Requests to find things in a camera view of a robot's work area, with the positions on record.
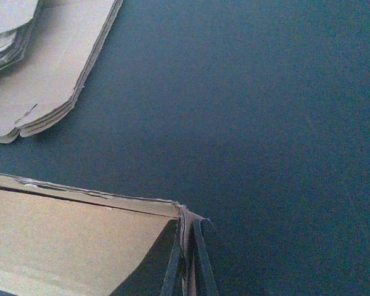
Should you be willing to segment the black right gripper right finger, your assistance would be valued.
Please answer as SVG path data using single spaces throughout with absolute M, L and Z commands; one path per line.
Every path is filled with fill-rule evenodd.
M 219 295 L 202 230 L 204 220 L 191 223 L 187 250 L 186 295 Z

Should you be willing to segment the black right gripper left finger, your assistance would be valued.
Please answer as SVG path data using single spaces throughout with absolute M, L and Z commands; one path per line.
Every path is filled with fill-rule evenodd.
M 112 295 L 180 295 L 180 223 L 169 220 L 138 267 Z

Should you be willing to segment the brown cardboard box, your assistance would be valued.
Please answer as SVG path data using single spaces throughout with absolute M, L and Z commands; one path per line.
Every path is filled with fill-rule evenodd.
M 180 295 L 201 216 L 145 199 L 0 173 L 0 295 L 112 295 L 169 220 L 180 223 Z

